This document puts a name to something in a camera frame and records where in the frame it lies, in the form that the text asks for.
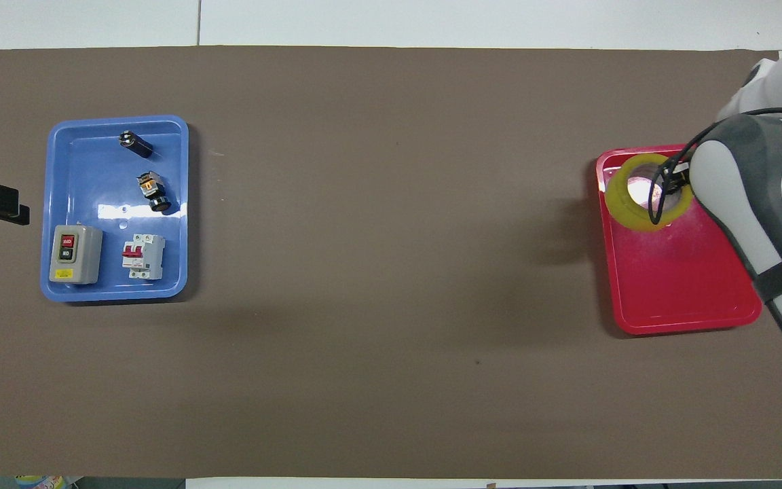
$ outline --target gray switch box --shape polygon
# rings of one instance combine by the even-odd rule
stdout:
[[[95,284],[102,257],[102,230],[84,225],[57,225],[50,250],[50,281]]]

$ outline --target brown mat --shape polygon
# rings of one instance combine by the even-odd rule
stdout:
[[[0,222],[0,475],[782,477],[778,328],[621,334],[593,185],[761,56],[0,52],[34,212]],[[48,131],[161,113],[195,146],[187,290],[46,300]]]

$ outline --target circuit breaker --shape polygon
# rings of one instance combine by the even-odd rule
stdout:
[[[50,281],[95,284],[102,256],[102,230],[84,225],[57,225],[50,250]]]
[[[136,234],[122,245],[122,267],[128,278],[158,280],[162,278],[162,253],[165,238],[156,234]]]

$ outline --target yellow tape roll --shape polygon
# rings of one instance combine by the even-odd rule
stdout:
[[[692,190],[689,185],[685,185],[680,190],[679,201],[671,208],[668,207],[667,203],[667,206],[663,209],[660,223],[654,225],[651,223],[651,219],[648,216],[648,209],[639,205],[633,200],[633,196],[629,194],[629,179],[630,176],[633,175],[635,169],[642,165],[649,164],[654,166],[655,173],[656,165],[663,163],[667,159],[667,157],[655,153],[635,155],[632,158],[627,159],[626,163],[620,167],[620,170],[618,170],[611,180],[608,181],[608,188],[606,188],[605,195],[606,206],[612,217],[624,227],[633,231],[658,231],[669,225],[671,221],[682,216],[686,210],[690,208],[690,204],[692,203]]]

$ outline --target red tray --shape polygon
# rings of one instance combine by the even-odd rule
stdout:
[[[632,231],[608,213],[606,183],[624,161],[639,153],[671,156],[682,148],[615,149],[596,160],[614,318],[632,334],[729,328],[762,312],[741,260],[695,198],[683,216],[657,232]]]

